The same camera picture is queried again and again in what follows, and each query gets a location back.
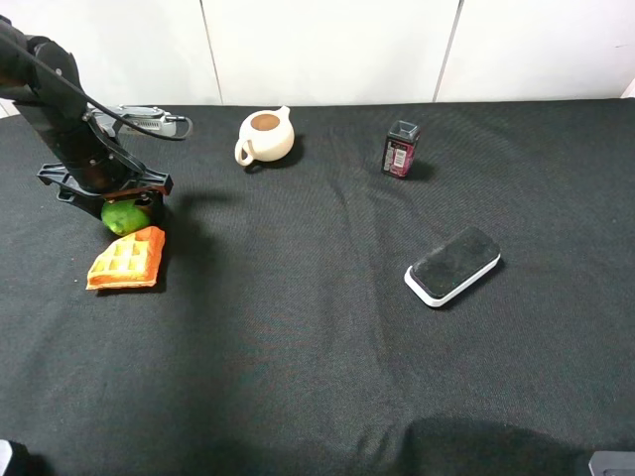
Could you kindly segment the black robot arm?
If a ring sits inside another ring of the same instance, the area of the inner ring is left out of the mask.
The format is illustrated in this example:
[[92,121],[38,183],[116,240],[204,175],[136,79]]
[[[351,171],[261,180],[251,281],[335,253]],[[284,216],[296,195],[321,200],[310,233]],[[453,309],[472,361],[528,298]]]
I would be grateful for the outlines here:
[[47,37],[22,33],[7,18],[1,20],[1,96],[56,157],[38,178],[57,187],[60,202],[117,235],[163,221],[172,178],[136,159],[119,136],[138,132],[177,142],[178,127],[189,118],[159,107],[99,104],[82,89],[71,53]]

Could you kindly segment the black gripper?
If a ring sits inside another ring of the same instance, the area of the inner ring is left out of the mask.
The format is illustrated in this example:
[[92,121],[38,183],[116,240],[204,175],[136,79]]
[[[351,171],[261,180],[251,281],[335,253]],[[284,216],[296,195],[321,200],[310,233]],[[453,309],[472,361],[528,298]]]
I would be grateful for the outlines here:
[[138,208],[149,218],[151,225],[160,228],[166,216],[164,195],[168,195],[173,187],[167,174],[150,169],[135,172],[118,161],[45,164],[37,177],[44,185],[59,188],[60,201],[68,202],[98,220],[102,220],[106,201],[140,197]]

